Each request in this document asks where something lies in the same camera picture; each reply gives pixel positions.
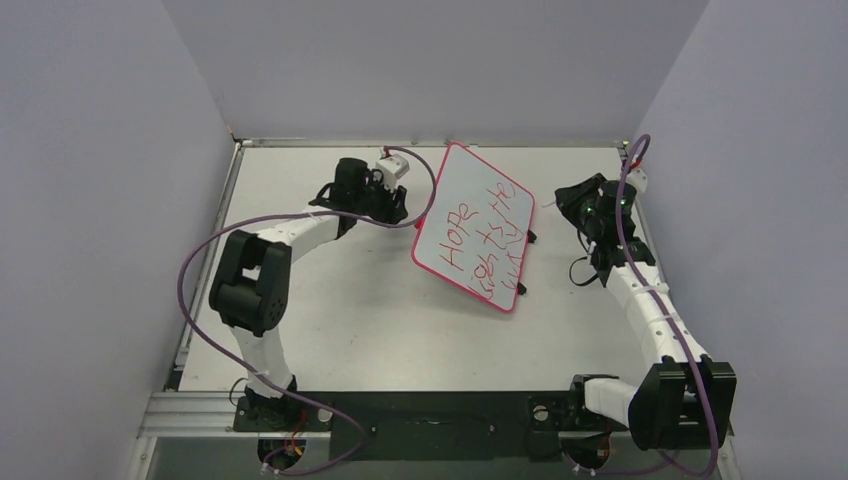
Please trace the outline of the pink framed whiteboard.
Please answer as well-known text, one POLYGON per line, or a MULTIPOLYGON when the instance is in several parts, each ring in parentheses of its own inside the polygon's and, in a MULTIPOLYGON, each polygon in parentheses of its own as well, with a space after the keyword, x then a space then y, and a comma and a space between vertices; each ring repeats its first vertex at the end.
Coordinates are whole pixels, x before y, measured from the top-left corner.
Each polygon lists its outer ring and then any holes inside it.
POLYGON ((411 258, 425 271, 509 313, 516 307, 536 201, 471 148, 453 142, 420 221, 411 258))

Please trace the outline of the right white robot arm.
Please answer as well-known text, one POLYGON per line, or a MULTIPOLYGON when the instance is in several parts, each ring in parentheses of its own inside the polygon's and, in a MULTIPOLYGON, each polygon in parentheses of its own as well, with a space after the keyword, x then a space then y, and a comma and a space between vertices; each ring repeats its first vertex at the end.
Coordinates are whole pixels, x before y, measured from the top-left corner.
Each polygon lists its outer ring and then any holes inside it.
POLYGON ((601 416, 625 426, 642 450, 720 448, 737 377, 694 339, 672 304, 656 259, 635 233, 639 188, 596 174, 555 190, 555 205, 583 238, 601 285, 622 308, 647 365, 637 386, 612 375, 577 375, 566 418, 588 427, 601 416))

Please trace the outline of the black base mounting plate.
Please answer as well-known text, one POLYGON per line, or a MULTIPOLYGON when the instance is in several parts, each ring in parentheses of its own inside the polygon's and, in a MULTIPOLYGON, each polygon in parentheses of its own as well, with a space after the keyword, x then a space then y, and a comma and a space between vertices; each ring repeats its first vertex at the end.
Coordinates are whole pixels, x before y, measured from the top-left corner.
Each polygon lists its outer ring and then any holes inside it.
POLYGON ((309 398, 353 418, 322 420, 317 408, 295 402, 285 421, 271 419, 239 400, 233 428, 272 438, 297 433, 306 452, 324 439, 337 457, 368 439, 356 461, 470 461, 524 457, 547 461, 563 448, 604 445, 603 434, 623 426, 586 410, 569 391, 311 392, 309 398))

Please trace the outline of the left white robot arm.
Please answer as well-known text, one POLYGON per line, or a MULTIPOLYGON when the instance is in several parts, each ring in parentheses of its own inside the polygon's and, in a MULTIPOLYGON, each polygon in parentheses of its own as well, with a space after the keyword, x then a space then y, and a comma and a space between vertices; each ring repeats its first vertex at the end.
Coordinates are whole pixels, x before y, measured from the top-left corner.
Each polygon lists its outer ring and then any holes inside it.
POLYGON ((209 295, 250 365, 245 414, 272 429, 300 420, 302 405, 291 393, 296 378, 287 365, 279 323, 287 309, 293 264, 318 246, 337 240, 359 218, 397 225, 405 220, 407 190, 400 179, 409 162, 395 154, 374 164, 338 161, 334 178, 308 203, 302 216, 255 233, 237 229, 226 239, 209 295))

